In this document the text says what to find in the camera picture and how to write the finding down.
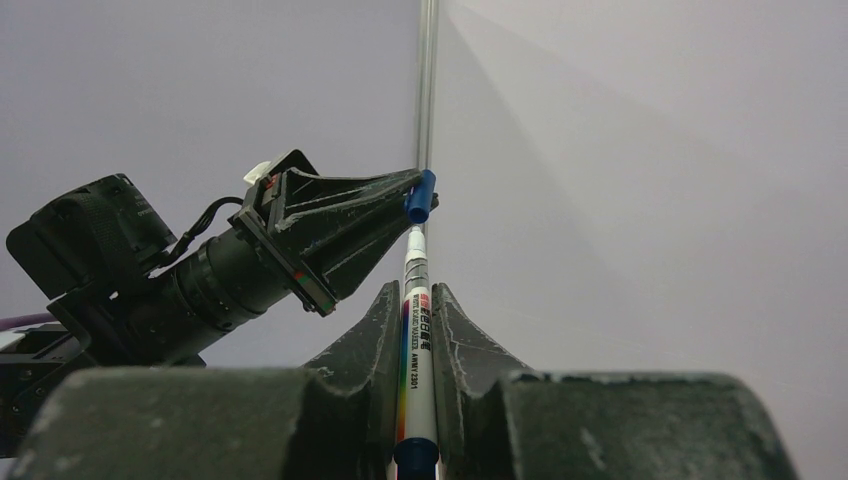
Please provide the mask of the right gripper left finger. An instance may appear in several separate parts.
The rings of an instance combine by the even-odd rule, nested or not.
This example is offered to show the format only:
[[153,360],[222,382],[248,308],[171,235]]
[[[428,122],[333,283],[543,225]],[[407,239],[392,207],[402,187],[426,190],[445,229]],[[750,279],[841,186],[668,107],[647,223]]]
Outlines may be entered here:
[[52,393],[10,479],[385,479],[401,289],[297,368],[100,368]]

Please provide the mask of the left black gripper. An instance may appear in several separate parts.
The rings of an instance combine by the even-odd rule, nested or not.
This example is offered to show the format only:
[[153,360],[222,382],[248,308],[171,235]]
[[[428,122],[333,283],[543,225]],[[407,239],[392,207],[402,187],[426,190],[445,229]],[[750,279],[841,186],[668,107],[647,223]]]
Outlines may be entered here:
[[411,226],[406,196],[422,172],[323,177],[298,149],[271,162],[229,223],[270,259],[305,311],[326,317]]

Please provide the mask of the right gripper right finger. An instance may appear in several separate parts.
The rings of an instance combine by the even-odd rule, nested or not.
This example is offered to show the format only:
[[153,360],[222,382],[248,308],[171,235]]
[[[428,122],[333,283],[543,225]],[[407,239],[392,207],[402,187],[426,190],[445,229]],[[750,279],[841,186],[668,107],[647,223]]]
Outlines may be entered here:
[[769,413],[718,373],[542,371],[434,287],[449,479],[794,479]]

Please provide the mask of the blue capped whiteboard marker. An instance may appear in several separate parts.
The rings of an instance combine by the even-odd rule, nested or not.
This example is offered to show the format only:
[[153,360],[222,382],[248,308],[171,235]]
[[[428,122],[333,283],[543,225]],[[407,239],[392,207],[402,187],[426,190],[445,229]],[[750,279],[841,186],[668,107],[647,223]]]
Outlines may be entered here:
[[393,460],[398,479],[434,479],[440,459],[433,361],[432,294],[426,237],[408,235]]

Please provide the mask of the blue marker cap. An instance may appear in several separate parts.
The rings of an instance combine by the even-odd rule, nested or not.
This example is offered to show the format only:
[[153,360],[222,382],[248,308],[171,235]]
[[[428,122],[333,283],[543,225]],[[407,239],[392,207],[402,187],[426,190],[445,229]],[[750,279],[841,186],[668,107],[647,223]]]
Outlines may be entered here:
[[421,225],[428,221],[435,199],[437,177],[430,169],[421,171],[420,181],[412,187],[404,202],[404,210],[412,224]]

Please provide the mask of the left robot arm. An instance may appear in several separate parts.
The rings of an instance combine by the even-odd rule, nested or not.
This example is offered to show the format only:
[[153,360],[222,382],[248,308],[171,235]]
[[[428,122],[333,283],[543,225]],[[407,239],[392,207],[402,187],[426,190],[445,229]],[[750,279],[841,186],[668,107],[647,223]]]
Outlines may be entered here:
[[3,457],[74,371],[198,366],[203,350],[288,296],[333,313],[412,226],[425,174],[325,177],[292,150],[246,181],[181,236],[122,173],[58,196],[7,235],[50,320],[1,351]]

